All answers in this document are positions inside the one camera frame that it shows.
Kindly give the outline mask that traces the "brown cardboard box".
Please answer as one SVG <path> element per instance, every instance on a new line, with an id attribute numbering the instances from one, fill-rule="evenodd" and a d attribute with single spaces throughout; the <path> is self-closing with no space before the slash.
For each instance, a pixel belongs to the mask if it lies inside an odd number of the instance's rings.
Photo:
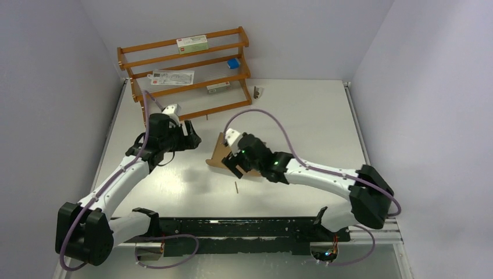
<path id="1" fill-rule="evenodd" d="M 212 157 L 210 159 L 206 159 L 205 162 L 208 166 L 210 167 L 215 167 L 216 169 L 223 169 L 223 170 L 226 170 L 228 171 L 230 174 L 234 175 L 235 174 L 230 171 L 223 163 L 222 163 L 222 160 L 223 158 L 225 158 L 226 156 L 229 155 L 229 153 L 231 152 L 231 149 L 230 147 L 226 147 L 224 144 L 223 144 L 223 140 L 224 140 L 224 133 L 221 132 L 217 138 L 217 141 L 216 141 L 216 145 L 215 145 L 215 148 L 212 152 Z M 255 171 L 255 170 L 251 170 L 249 172 L 245 172 L 243 169 L 241 169 L 240 167 L 237 167 L 237 170 L 241 172 L 242 176 L 249 176 L 249 177 L 260 177 L 260 173 Z"/>

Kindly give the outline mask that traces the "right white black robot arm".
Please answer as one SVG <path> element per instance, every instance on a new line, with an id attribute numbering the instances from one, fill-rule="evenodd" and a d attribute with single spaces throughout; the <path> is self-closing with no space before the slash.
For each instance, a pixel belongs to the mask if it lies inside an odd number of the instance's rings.
<path id="1" fill-rule="evenodd" d="M 313 231 L 319 240 L 329 240 L 335 232 L 357 224 L 382 229 L 390 215 L 394 192 L 367 164 L 354 170 L 298 161 L 291 153 L 271 151 L 253 134 L 233 129 L 227 130 L 224 144 L 231 151 L 222 163 L 238 178 L 256 171 L 271 183 L 304 185 L 344 199 L 344 203 L 318 213 Z"/>

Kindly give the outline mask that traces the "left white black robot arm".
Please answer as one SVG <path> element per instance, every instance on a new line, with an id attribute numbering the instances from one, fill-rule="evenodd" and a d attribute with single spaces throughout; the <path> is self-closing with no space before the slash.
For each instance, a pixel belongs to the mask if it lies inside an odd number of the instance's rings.
<path id="1" fill-rule="evenodd" d="M 57 216 L 55 251 L 60 262 L 70 257 L 99 266 L 112 249 L 134 237 L 152 242 L 161 237 L 158 213 L 135 208 L 123 217 L 113 214 L 134 187 L 160 166 L 164 155 L 197 149 L 201 143 L 190 120 L 172 113 L 153 113 L 147 129 L 125 152 L 113 173 L 86 197 L 64 203 Z"/>

